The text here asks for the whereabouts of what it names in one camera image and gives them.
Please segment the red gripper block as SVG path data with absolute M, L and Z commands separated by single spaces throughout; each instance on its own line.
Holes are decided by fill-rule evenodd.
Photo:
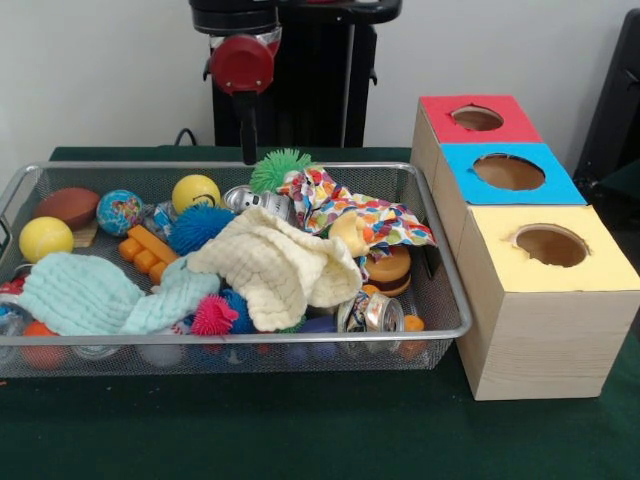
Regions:
M 233 95 L 245 165 L 257 163 L 256 104 L 258 94 L 273 82 L 279 47 L 279 40 L 263 41 L 258 36 L 234 35 L 215 47 L 209 60 L 209 73 L 214 83 L 224 93 Z

